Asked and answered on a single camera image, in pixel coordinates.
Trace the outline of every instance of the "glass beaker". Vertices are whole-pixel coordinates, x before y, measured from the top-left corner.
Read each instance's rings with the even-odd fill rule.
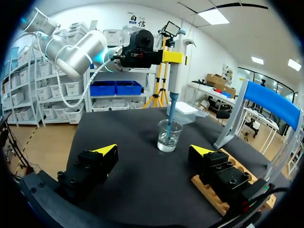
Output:
[[[158,123],[160,132],[158,135],[157,147],[162,152],[172,152],[175,150],[177,141],[182,131],[182,125],[173,120],[171,129],[168,132],[168,120],[162,120]]]

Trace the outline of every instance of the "wooden floor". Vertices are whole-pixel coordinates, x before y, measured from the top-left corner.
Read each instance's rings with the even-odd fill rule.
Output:
[[[22,147],[26,147],[25,156],[28,160],[32,164],[39,165],[33,165],[35,171],[43,169],[56,180],[57,172],[66,170],[67,159],[77,125],[48,124],[46,127],[41,126],[38,129],[36,129],[36,126],[10,127]],[[260,131],[254,139],[254,132],[252,129],[244,126],[242,130],[243,133],[249,132],[248,143],[258,151],[261,149],[260,147],[267,138],[269,131],[270,129],[268,127],[261,124]],[[282,144],[283,137],[276,134],[265,153],[265,157],[271,161],[281,148]],[[13,156],[11,158],[10,169],[12,173],[16,173],[16,170],[18,170],[18,175],[23,176],[24,171],[17,168],[18,162],[18,158]],[[282,173],[287,178],[291,178],[287,175],[287,166],[284,167]]]

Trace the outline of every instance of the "black table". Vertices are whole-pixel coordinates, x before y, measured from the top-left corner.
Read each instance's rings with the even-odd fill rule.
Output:
[[[190,144],[214,150],[212,144],[222,126],[209,117],[198,117],[184,126],[176,150],[163,153],[157,149],[157,123],[162,119],[167,119],[164,108],[82,116],[67,167],[73,165],[81,151],[114,143],[118,145],[119,161],[106,182],[78,205],[80,208],[114,221],[151,226],[203,228],[221,219],[192,184],[196,173],[187,157]],[[264,172],[267,159],[237,136],[224,149],[257,177]],[[284,187],[289,181],[280,174],[274,184]]]

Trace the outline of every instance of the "cardboard box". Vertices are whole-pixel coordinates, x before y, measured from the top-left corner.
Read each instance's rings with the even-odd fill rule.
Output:
[[[224,91],[226,93],[229,93],[231,94],[231,98],[234,98],[235,95],[236,95],[236,90],[229,87],[229,86],[226,86],[226,85],[221,85],[221,84],[217,84],[217,83],[214,83],[213,85],[216,89],[219,89],[221,91]]]
[[[219,84],[219,85],[225,85],[226,84],[226,80],[223,79],[222,76],[212,75],[212,74],[207,74],[207,82],[216,83],[216,84]]]

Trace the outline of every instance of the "blue chair backrest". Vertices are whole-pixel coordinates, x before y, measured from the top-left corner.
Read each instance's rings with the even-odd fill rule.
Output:
[[[244,98],[271,111],[290,125],[293,130],[296,130],[300,117],[300,109],[281,95],[249,81]]]

